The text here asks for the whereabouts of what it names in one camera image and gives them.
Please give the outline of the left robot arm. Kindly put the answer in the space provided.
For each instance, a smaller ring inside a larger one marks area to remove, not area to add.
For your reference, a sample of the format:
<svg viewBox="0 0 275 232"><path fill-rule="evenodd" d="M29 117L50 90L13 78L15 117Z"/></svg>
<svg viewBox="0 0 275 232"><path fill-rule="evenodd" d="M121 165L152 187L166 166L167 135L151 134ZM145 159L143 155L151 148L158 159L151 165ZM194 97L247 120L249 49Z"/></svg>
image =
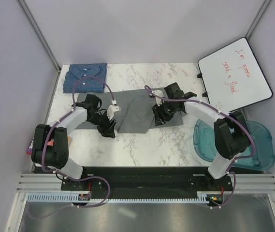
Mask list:
<svg viewBox="0 0 275 232"><path fill-rule="evenodd" d="M87 188L89 179L83 175L83 166L69 157L69 135L81 124L88 122L96 126L105 138L115 138L115 113L121 111L116 100L111 100L107 109L101 109L102 101L88 94L83 102L73 102L71 109L50 124L39 124L35 128L31 160L45 172L54 172L72 179L78 190Z"/></svg>

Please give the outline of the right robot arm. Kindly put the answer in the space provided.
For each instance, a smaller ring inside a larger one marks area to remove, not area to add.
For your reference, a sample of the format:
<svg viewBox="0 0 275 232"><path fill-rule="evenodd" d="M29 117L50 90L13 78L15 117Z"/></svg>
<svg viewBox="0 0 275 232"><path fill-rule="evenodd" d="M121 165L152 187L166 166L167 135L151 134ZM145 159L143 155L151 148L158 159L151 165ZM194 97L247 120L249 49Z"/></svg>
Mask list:
<svg viewBox="0 0 275 232"><path fill-rule="evenodd" d="M183 112L197 117L214 130L217 154L208 167L209 175L204 178L204 184L207 189L216 190L221 185L221 178L229 173L240 154L254 145L243 114L239 111L225 113L198 99L197 94L185 93L178 83L165 87L165 94L149 86L145 86L145 90L156 99L152 107L155 126L164 125L174 114Z"/></svg>

